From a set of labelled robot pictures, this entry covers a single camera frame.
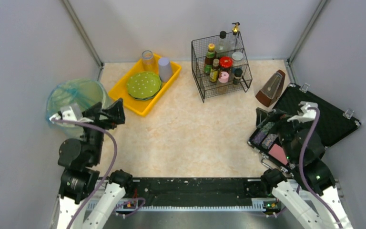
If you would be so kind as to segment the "green dotted plate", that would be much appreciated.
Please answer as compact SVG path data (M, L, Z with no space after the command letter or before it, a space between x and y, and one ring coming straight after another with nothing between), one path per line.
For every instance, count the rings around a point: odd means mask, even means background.
M140 72L131 76L127 83L127 93L136 99L147 99L155 96L162 87L162 81L154 72Z

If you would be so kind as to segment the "small black lid jar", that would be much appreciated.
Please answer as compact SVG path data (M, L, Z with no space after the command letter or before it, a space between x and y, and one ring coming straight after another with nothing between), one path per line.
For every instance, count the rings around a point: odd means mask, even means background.
M242 74L243 74L243 70L241 68L236 68L234 71L234 79L233 79L233 84L234 85L238 85L241 81L242 78Z

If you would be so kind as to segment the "pink lid spice jar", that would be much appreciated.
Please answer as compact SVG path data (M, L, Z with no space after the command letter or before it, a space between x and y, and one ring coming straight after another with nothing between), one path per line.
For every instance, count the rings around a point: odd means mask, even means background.
M227 83L228 81L229 81L229 73L225 71L220 72L218 82Z

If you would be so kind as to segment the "pink transparent cup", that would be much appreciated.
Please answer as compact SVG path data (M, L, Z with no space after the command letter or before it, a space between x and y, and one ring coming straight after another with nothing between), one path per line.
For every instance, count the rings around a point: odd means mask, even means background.
M142 65L145 71L154 73L157 71L157 64L155 59L142 60Z

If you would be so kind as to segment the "silver lid white can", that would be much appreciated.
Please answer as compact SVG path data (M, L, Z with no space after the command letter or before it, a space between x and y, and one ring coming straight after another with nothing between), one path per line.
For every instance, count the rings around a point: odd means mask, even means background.
M231 59L233 61L233 64L231 67L231 73L234 73L236 68L238 68L240 65L243 64L244 54L240 51L236 51L232 54Z

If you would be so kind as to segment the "small yellow oil bottle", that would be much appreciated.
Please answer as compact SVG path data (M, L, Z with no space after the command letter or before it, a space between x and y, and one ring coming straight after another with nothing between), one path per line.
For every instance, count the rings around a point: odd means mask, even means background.
M219 59L214 59L213 60L213 64L212 64L212 68L210 70L210 74L209 74L209 79L210 82L215 83L218 80L218 75L219 75L219 66L220 66L220 61Z

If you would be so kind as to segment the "red lid sauce jar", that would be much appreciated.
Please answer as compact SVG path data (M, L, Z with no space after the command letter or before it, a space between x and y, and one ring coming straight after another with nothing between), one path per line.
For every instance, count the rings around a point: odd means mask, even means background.
M233 66L233 60L231 57L223 56L219 59L219 64L221 72L230 73Z

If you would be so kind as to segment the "blue transparent cup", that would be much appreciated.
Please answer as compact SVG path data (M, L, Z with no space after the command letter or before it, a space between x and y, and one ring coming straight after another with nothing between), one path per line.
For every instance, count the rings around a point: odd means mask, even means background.
M155 59L153 52L150 50L145 50L142 52L142 60L150 60L150 59Z

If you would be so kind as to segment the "purple plastic cup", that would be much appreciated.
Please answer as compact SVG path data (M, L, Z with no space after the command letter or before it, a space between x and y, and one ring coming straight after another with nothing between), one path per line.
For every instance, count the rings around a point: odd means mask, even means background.
M161 57L158 60L158 69L159 69L159 77L163 83L166 83L170 80L173 75L173 70L171 66L171 62L166 57Z

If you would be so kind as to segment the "yellow cap sauce bottle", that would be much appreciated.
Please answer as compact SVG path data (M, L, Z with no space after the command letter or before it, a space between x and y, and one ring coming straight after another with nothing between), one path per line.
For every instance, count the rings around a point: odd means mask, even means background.
M216 55L215 44L213 44L213 43L208 44L207 53L206 53L205 60L204 60L204 68L203 68L203 72L205 74L210 73L215 55Z

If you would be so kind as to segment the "blue dotted plate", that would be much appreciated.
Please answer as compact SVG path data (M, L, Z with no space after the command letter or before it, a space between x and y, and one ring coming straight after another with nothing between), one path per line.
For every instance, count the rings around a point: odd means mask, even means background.
M129 96L131 98L133 98L134 100L137 100L137 101L148 101L148 100L151 100L153 98L155 98L157 96L158 93L155 93L153 96L149 96L149 97L146 97L146 98L137 98L137 97L134 97L132 95L129 94Z

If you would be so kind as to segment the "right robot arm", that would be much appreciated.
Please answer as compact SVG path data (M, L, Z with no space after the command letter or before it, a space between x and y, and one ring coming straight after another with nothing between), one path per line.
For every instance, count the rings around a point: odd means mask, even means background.
M262 150L262 140L256 138L259 133L278 137L288 165L294 165L287 173L306 191L314 206L301 198L280 169L266 170L261 176L261 187L267 195L279 199L305 229L351 229L333 174L320 157L325 152L315 131L320 116L318 106L311 103L302 105L296 115L257 108L256 132L248 143Z

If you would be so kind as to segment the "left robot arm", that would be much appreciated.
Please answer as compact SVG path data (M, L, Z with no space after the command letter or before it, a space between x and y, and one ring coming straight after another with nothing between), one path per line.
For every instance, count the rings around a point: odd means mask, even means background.
M122 170L107 170L99 179L99 171L92 169L100 163L104 135L113 141L113 155L117 155L117 143L108 131L125 123L123 99L107 108L98 102L83 112L76 103L63 106L50 121L83 128L79 138L69 138L59 148L58 165L64 172L56 228L102 229L133 183L132 175Z

